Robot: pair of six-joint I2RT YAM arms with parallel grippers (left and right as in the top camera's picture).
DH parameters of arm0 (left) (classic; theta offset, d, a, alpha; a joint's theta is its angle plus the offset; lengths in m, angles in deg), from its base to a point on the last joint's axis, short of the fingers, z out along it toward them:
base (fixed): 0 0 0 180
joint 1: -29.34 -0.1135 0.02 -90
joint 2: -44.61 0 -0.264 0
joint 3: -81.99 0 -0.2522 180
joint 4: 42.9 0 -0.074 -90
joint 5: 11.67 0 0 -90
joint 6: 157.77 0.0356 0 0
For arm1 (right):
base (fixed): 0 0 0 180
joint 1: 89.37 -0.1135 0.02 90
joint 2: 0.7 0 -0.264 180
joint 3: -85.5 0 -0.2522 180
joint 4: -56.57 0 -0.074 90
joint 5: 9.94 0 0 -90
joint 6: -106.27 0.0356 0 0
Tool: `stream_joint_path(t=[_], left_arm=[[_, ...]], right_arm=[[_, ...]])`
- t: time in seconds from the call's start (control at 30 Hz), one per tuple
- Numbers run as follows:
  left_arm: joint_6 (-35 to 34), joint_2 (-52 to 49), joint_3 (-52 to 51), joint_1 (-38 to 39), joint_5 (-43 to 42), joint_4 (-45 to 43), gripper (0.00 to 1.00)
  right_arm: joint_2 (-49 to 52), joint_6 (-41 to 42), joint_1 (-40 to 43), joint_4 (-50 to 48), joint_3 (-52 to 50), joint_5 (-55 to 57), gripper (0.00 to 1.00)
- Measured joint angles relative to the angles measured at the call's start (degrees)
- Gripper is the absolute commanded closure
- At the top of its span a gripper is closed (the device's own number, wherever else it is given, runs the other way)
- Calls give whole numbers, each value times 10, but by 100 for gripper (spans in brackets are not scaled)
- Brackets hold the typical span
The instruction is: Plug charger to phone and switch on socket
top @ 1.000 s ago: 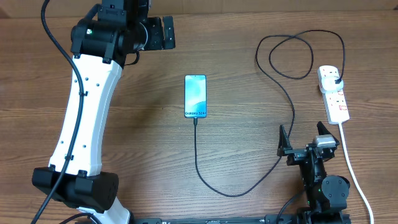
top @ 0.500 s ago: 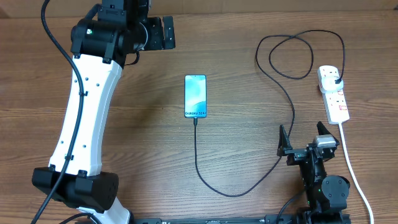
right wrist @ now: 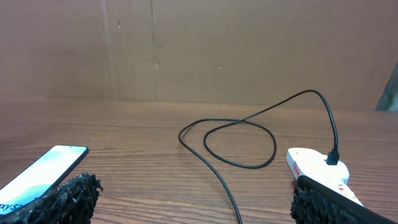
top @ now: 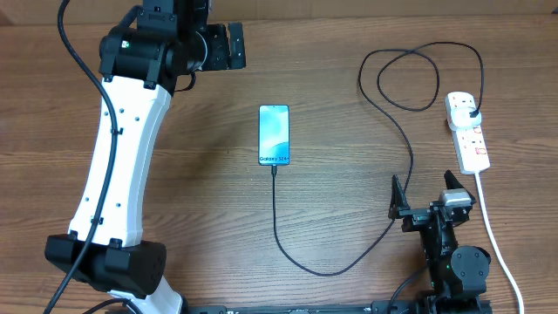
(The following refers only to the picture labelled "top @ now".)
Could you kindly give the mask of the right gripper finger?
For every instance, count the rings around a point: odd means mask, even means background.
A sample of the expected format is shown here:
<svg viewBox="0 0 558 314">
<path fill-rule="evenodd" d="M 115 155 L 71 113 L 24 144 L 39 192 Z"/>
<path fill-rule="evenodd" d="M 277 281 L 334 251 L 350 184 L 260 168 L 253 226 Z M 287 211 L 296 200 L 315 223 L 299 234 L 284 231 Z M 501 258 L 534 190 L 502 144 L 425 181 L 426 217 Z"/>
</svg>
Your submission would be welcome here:
<svg viewBox="0 0 558 314">
<path fill-rule="evenodd" d="M 445 182 L 446 182 L 446 188 L 448 190 L 463 189 L 464 188 L 463 185 L 457 180 L 455 175 L 450 170 L 445 171 L 444 179 L 445 179 Z"/>
<path fill-rule="evenodd" d="M 410 211 L 405 192 L 401 188 L 398 177 L 394 174 L 391 178 L 391 203 L 388 217 L 390 219 L 401 219 Z"/>
</svg>

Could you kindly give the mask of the Galaxy smartphone with blue screen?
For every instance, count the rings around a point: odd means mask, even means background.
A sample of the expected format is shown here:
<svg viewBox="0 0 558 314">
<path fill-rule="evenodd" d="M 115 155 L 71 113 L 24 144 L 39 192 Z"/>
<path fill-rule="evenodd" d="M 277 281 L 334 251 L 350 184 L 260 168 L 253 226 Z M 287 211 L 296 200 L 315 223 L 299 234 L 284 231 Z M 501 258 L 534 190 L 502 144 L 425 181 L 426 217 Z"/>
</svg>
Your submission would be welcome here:
<svg viewBox="0 0 558 314">
<path fill-rule="evenodd" d="M 289 107 L 259 107 L 258 162 L 262 166 L 290 164 Z"/>
</svg>

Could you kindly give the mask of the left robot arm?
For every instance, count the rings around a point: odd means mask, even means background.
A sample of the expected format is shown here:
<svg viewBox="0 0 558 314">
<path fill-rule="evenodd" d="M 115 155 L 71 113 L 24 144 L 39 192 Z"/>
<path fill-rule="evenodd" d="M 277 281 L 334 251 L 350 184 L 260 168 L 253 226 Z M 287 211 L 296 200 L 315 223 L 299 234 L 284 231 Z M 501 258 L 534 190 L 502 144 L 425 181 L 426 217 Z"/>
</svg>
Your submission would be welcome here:
<svg viewBox="0 0 558 314">
<path fill-rule="evenodd" d="M 209 0 L 145 1 L 99 44 L 99 130 L 83 197 L 44 254 L 67 280 L 108 293 L 133 313 L 185 313 L 165 279 L 166 247 L 143 239 L 142 203 L 154 143 L 181 76 L 241 69 L 242 25 L 210 24 Z"/>
</svg>

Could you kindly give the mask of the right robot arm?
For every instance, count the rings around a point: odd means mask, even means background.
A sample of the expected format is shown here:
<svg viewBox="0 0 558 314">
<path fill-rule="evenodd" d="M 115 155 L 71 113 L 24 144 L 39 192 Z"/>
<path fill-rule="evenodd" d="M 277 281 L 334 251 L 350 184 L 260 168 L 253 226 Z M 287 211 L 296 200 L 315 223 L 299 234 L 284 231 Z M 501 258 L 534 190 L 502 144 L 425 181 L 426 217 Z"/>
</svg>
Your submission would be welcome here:
<svg viewBox="0 0 558 314">
<path fill-rule="evenodd" d="M 425 254 L 425 270 L 432 288 L 420 292 L 413 301 L 398 302 L 400 291 L 415 278 L 411 275 L 392 295 L 388 313 L 490 313 L 488 301 L 480 295 L 487 291 L 491 256 L 478 246 L 460 246 L 454 229 L 469 220 L 476 203 L 474 196 L 451 171 L 444 174 L 446 189 L 426 208 L 410 207 L 399 179 L 391 179 L 391 204 L 388 217 L 402 221 L 404 232 L 418 232 Z"/>
</svg>

